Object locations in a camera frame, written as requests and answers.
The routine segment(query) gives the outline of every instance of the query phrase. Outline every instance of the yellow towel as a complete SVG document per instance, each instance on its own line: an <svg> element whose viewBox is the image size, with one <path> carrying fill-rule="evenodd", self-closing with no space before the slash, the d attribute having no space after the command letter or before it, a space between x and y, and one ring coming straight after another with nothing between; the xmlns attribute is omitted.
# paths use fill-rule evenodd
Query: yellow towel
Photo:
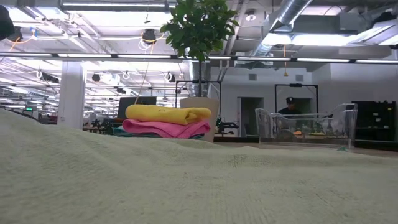
<svg viewBox="0 0 398 224"><path fill-rule="evenodd" d="M167 108L155 105L130 105L126 108L126 117L138 121L161 121L186 125L203 121L211 117L208 108Z"/></svg>

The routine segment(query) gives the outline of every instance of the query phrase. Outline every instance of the white blanket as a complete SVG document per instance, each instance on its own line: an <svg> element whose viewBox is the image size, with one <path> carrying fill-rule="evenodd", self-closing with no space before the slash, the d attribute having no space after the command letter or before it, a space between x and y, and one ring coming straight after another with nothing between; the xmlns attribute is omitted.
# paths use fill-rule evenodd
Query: white blanket
<svg viewBox="0 0 398 224"><path fill-rule="evenodd" d="M398 159L45 126L0 110L0 223L397 223Z"/></svg>

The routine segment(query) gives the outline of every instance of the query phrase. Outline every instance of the plant pot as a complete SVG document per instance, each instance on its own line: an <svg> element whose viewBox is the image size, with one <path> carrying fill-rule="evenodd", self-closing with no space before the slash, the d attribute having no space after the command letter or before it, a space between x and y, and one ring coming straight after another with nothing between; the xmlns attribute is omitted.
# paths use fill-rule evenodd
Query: plant pot
<svg viewBox="0 0 398 224"><path fill-rule="evenodd" d="M218 117L219 101L207 97L188 97L180 100L181 108L208 108L211 111L211 118L209 119L210 131L205 134L203 140L208 142L214 141L214 133L216 129L216 122Z"/></svg>

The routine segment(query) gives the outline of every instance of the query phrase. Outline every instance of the clear plastic bin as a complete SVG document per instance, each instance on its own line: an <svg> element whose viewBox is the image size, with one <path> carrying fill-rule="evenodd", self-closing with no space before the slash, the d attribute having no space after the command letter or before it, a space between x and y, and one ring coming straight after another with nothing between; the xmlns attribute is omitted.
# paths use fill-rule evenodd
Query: clear plastic bin
<svg viewBox="0 0 398 224"><path fill-rule="evenodd" d="M328 114L268 113L256 109L260 147L327 147L342 151L354 148L357 105L338 105Z"/></svg>

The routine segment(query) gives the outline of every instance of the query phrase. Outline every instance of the green leaves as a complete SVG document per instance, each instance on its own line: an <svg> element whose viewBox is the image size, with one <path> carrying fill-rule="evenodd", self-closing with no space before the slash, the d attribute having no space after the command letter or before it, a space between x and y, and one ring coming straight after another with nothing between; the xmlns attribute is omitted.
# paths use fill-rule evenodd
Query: green leaves
<svg viewBox="0 0 398 224"><path fill-rule="evenodd" d="M162 26L161 32L169 32L166 43L177 50L178 56L188 56L199 61L206 60L206 54L221 50L222 40L235 35L238 22L232 17L236 11L228 10L225 0L177 0L171 9L173 18Z"/></svg>

